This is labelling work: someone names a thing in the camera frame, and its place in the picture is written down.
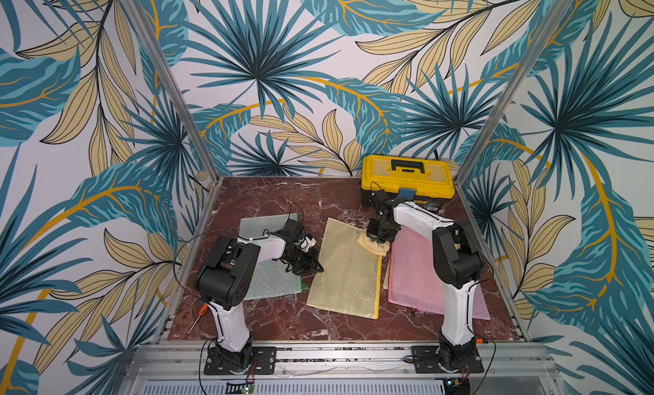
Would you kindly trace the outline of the yellow-green mesh document bag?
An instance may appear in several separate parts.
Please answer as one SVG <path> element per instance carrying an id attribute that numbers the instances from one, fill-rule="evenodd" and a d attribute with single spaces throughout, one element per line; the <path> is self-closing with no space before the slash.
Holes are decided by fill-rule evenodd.
<path id="1" fill-rule="evenodd" d="M 320 264 L 313 278 L 307 305 L 333 313 L 377 319 L 380 308 L 383 258 L 362 247 L 364 230 L 328 219 Z"/>

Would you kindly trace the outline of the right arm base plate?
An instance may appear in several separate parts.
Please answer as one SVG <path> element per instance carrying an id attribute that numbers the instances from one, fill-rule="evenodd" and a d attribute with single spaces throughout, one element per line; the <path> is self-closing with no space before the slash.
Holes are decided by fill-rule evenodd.
<path id="1" fill-rule="evenodd" d="M 414 346 L 410 348 L 410 358 L 417 374 L 476 374 L 485 371 L 476 347 Z"/>

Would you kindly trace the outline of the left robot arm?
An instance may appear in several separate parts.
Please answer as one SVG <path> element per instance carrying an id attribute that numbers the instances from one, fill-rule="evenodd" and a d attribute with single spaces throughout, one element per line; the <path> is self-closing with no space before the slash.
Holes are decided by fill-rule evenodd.
<path id="1" fill-rule="evenodd" d="M 223 234 L 205 258 L 195 281 L 200 299 L 214 318 L 217 339 L 208 350 L 204 373 L 209 376 L 259 370 L 274 372 L 275 347 L 254 347 L 245 322 L 243 301 L 255 268 L 263 262 L 282 262 L 297 276 L 323 272 L 315 238 L 299 221 L 288 219 L 281 229 L 255 238 Z"/>

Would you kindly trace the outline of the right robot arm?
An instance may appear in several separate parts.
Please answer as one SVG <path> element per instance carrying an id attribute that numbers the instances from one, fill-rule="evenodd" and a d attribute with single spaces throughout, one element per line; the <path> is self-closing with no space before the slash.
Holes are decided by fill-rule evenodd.
<path id="1" fill-rule="evenodd" d="M 382 189 L 368 197 L 377 217 L 369 222 L 364 241 L 375 247 L 393 243 L 410 229 L 432 246 L 434 272 L 445 284 L 445 314 L 436 354 L 412 352 L 416 367 L 431 364 L 445 373 L 481 373 L 484 366 L 473 332 L 473 296 L 484 268 L 479 249 L 466 235 L 468 222 L 457 223 L 419 207 L 404 197 L 392 199 Z"/>

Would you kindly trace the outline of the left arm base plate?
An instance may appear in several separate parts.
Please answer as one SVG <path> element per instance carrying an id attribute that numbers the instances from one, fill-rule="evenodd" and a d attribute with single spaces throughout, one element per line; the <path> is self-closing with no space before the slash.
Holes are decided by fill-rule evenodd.
<path id="1" fill-rule="evenodd" d="M 271 376 L 275 371 L 276 347 L 245 347 L 242 352 L 229 352 L 218 346 L 208 350 L 203 373 L 206 376 L 244 375 Z"/>

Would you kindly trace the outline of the pink red-zip mesh bag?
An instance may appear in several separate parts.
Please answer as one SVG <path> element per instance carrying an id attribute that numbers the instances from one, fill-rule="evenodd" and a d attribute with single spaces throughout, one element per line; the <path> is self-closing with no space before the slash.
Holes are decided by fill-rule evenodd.
<path id="1" fill-rule="evenodd" d="M 391 247 L 388 300 L 423 313 L 444 315 L 443 285 L 434 270 L 432 242 L 403 227 Z"/>

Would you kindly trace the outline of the cream wiping cloth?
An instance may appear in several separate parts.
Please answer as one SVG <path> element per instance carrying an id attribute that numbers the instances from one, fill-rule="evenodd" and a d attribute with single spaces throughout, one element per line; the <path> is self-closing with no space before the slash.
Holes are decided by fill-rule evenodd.
<path id="1" fill-rule="evenodd" d="M 362 231 L 358 238 L 357 243 L 371 253 L 371 255 L 376 255 L 379 257 L 385 257 L 391 249 L 391 243 L 389 242 L 378 242 L 370 238 L 366 231 Z"/>

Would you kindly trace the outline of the green-zip clear mesh bag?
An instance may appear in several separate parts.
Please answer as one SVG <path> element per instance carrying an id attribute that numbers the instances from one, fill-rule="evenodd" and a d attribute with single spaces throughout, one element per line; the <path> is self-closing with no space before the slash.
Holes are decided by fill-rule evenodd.
<path id="1" fill-rule="evenodd" d="M 281 229 L 287 218 L 298 219 L 298 214 L 261 216 L 243 218 L 240 221 L 238 236 L 241 238 L 259 238 L 265 231 Z M 301 278 L 292 272 L 286 272 L 286 265 L 275 260 L 258 263 L 255 267 L 245 301 L 254 301 L 281 296 L 299 294 L 302 291 Z"/>

